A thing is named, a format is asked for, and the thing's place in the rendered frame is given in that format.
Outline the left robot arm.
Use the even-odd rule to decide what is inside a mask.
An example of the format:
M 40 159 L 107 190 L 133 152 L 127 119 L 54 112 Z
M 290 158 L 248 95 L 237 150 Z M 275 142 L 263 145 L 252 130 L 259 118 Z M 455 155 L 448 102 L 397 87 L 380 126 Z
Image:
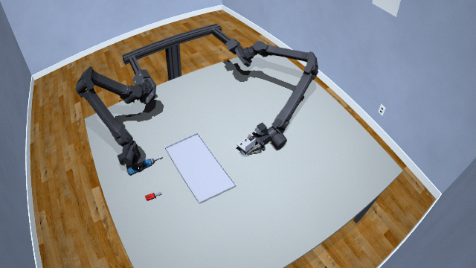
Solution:
M 316 75 L 318 74 L 317 57 L 314 55 L 313 52 L 309 53 L 296 51 L 288 48 L 275 47 L 272 45 L 267 45 L 262 41 L 255 42 L 254 46 L 250 46 L 247 49 L 241 49 L 239 48 L 239 52 L 241 53 L 242 58 L 244 58 L 250 63 L 252 62 L 251 59 L 254 58 L 254 55 L 257 54 L 261 55 L 262 57 L 267 57 L 268 55 L 275 55 L 307 62 L 302 78 L 295 87 L 295 90 L 288 99 L 286 105 L 283 107 L 279 115 L 277 115 L 274 122 L 271 124 L 272 127 L 267 129 L 267 126 L 262 122 L 258 124 L 256 129 L 254 130 L 257 136 L 262 140 L 264 144 L 271 138 L 275 146 L 280 149 L 287 142 L 286 137 L 281 131 L 287 128 L 292 114 L 300 103 L 300 100 L 306 92 L 307 88 L 309 87 L 309 84 L 312 82 L 312 80 L 315 79 Z M 315 65 L 317 68 L 315 67 Z

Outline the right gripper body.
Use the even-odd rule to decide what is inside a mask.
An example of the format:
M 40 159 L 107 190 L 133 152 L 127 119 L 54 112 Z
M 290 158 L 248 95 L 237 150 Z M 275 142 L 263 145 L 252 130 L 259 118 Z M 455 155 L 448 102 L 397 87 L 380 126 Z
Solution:
M 136 168 L 136 166 L 139 166 L 142 163 L 144 163 L 144 160 L 143 160 L 140 152 L 137 152 L 135 155 L 136 155 L 136 158 L 137 158 L 138 161 L 133 163 L 134 168 Z

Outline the red-handled nut driver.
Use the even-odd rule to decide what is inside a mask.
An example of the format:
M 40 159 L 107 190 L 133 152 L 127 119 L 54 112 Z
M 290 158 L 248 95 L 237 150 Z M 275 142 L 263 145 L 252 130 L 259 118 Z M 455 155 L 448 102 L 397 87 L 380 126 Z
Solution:
M 157 193 L 157 195 L 161 195 L 161 192 Z M 155 196 L 156 196 L 156 194 L 152 193 L 152 194 L 146 195 L 145 198 L 146 198 L 146 200 L 148 201 L 148 200 L 154 199 Z

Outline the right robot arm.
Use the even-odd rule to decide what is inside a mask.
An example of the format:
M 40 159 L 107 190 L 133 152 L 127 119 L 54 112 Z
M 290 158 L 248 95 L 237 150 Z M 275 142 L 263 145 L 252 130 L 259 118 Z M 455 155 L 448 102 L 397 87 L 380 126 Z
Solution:
M 135 100 L 144 102 L 153 90 L 153 86 L 148 79 L 146 79 L 142 84 L 127 86 L 98 74 L 91 66 L 89 66 L 87 70 L 83 72 L 80 79 L 77 81 L 76 92 L 81 98 L 85 98 L 89 102 L 103 123 L 108 127 L 115 138 L 115 141 L 119 145 L 122 145 L 123 152 L 118 155 L 120 165 L 132 165 L 132 163 L 138 161 L 135 156 L 138 152 L 136 142 L 133 141 L 133 137 L 129 134 L 126 128 L 123 128 L 122 125 L 116 121 L 92 87 L 94 87 L 94 85 L 99 86 L 120 95 L 120 98 L 122 98 L 125 103 L 134 103 Z

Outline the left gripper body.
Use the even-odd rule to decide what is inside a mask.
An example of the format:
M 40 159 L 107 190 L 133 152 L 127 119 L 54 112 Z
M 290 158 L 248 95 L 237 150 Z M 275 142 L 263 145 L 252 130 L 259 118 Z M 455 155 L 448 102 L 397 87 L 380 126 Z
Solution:
M 256 134 L 255 132 L 253 132 L 252 135 L 254 135 L 254 137 L 252 137 L 253 140 L 256 139 L 256 143 L 255 143 L 255 144 L 256 144 L 256 145 L 259 144 L 260 147 L 261 147 L 261 150 L 262 150 L 262 149 L 265 150 L 265 149 L 266 149 L 266 148 L 265 148 L 265 145 L 264 145 L 264 143 L 262 142 L 262 140 L 257 136 L 257 134 Z M 263 145 L 263 146 L 262 146 L 262 145 Z

